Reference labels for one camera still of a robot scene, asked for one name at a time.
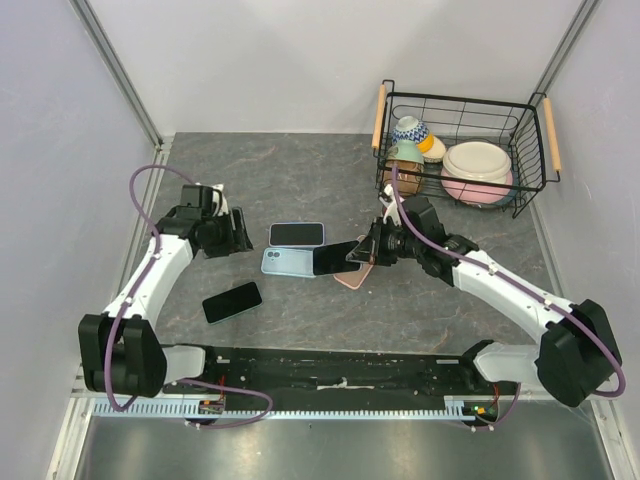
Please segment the pink phone case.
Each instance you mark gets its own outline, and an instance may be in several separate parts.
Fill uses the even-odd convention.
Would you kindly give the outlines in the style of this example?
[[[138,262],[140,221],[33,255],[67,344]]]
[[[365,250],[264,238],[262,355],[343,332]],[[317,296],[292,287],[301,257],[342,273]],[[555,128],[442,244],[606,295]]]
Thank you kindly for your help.
[[[373,265],[371,264],[361,264],[359,270],[337,273],[333,275],[333,278],[338,283],[351,290],[358,290],[363,285],[372,269]]]

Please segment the white-edged black phone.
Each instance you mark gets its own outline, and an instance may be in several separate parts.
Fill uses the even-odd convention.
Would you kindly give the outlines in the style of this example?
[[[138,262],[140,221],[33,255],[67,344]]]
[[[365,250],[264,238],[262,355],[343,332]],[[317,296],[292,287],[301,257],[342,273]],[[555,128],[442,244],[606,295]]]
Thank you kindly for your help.
[[[324,245],[315,248],[313,255],[313,275],[334,275],[355,272],[361,269],[358,262],[348,261],[347,255],[358,245],[357,240]]]

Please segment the light blue phone case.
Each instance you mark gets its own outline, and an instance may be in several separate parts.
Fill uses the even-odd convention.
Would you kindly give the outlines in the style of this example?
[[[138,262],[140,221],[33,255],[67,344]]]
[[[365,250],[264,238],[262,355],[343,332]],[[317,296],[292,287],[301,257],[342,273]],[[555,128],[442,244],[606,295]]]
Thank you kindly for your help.
[[[267,275],[314,278],[313,251],[295,248],[266,248],[261,271]]]

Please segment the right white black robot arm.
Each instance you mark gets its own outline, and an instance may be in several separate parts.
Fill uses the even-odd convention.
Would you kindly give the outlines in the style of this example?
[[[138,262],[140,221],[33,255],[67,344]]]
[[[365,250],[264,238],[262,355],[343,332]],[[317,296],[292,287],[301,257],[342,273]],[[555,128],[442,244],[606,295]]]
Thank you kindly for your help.
[[[617,398],[625,392],[621,353],[601,305],[549,293],[462,236],[441,228],[423,234],[411,225],[376,220],[347,258],[376,266],[413,259],[426,274],[483,300],[533,339],[531,345],[490,341],[477,347],[457,371],[469,393],[493,382],[540,385],[560,403],[577,407],[592,395]]]

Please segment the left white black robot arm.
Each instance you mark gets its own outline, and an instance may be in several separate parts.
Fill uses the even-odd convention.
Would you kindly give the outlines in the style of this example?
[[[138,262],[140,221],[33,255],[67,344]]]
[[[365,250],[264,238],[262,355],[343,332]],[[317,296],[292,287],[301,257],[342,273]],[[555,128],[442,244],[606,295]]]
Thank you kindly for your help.
[[[87,314],[78,337],[85,385],[94,392],[156,396],[185,379],[198,393],[219,382],[219,369],[198,345],[162,346],[155,333],[175,282],[198,253],[207,258],[251,251],[239,207],[211,216],[176,207],[153,227],[147,251],[124,290],[100,314]]]

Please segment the teal-edged black phone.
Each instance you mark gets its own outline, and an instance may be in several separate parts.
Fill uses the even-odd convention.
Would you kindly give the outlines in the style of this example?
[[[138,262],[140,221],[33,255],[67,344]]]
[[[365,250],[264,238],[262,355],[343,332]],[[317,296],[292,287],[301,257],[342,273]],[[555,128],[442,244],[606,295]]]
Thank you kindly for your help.
[[[262,296],[255,282],[248,282],[202,301],[206,321],[216,324],[259,307]]]

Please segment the green brown bowl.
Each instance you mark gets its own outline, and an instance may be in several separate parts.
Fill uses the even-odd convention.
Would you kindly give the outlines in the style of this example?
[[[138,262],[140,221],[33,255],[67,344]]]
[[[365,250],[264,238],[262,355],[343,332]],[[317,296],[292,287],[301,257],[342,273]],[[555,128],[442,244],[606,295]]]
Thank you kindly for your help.
[[[398,169],[395,178],[399,193],[402,196],[417,194],[421,189],[424,160],[418,146],[412,140],[399,140],[389,149],[383,171],[384,187],[392,183],[393,166]]]

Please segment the yellow white bowl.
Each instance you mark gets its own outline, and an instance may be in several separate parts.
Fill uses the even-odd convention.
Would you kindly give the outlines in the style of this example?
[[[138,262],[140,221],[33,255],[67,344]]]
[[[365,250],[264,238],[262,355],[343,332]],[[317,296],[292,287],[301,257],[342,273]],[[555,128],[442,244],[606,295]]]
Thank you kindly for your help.
[[[430,138],[433,142],[431,147],[422,153],[423,161],[425,164],[441,163],[447,152],[447,147],[437,136],[431,135]]]

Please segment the pink bowl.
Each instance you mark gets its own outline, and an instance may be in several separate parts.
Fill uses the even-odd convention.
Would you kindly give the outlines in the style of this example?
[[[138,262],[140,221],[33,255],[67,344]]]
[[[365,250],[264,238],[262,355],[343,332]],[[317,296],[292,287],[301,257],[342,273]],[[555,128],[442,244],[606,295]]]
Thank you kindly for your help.
[[[501,204],[508,201],[513,193],[513,179],[511,176],[506,178],[505,184],[479,185],[456,181],[451,178],[443,179],[441,184],[449,196],[472,206]]]

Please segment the blue patterned bowl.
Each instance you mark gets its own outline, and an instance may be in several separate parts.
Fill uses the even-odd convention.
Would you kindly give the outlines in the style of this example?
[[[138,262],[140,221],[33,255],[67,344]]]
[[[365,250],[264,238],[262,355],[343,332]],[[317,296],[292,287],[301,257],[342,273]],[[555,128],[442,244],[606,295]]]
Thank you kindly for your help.
[[[421,150],[427,151],[433,145],[433,135],[427,125],[413,116],[400,118],[392,131],[393,143],[410,140]]]

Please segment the cream plate stack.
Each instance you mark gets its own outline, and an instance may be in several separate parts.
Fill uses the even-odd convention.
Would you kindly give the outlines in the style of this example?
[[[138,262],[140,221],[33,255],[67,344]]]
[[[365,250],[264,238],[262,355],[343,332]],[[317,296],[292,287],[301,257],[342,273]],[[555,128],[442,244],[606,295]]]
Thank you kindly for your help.
[[[511,171],[511,160],[506,151],[496,145],[468,141],[447,150],[443,168],[454,178],[504,184]]]

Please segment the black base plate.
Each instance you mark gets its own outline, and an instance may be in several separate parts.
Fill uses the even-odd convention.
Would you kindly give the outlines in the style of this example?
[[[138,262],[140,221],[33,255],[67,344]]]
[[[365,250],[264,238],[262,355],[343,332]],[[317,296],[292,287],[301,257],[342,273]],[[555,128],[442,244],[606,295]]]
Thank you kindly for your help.
[[[276,407],[437,408],[446,396],[504,398],[469,356],[208,347],[199,381],[269,395]]]

